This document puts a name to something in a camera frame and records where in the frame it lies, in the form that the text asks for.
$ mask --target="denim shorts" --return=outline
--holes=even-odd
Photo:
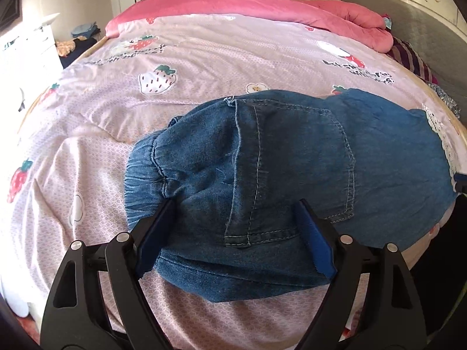
[[[207,102],[141,139],[125,176],[130,229],[175,200],[156,270],[210,301],[329,282],[298,235],[292,207],[300,199],[361,244],[404,250],[456,196],[424,111],[361,90],[327,99],[269,90]]]

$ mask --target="purple striped fabric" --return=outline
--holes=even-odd
[[[394,45],[387,55],[428,83],[438,84],[430,67],[415,52],[412,45],[396,37],[393,38]]]

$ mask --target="pink blanket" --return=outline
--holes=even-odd
[[[193,13],[236,13],[272,21],[298,22],[355,39],[380,53],[387,53],[393,44],[380,15],[357,4],[331,0],[143,0],[108,23],[107,37],[118,37],[118,25],[125,22]]]

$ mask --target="silver bolt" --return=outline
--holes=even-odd
[[[351,244],[353,242],[353,239],[351,236],[344,234],[343,236],[340,236],[340,242],[342,242],[343,244]]]
[[[397,252],[398,251],[398,247],[395,245],[395,244],[388,244],[388,250],[390,252]]]
[[[78,250],[81,248],[81,241],[75,241],[72,243],[72,245],[70,246],[72,248],[72,250]]]
[[[130,235],[126,232],[117,235],[118,242],[127,242],[128,238],[130,238]]]

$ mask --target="gray headboard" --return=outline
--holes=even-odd
[[[392,34],[412,44],[440,86],[461,108],[467,126],[467,43],[436,18],[400,0],[342,0],[392,19]]]

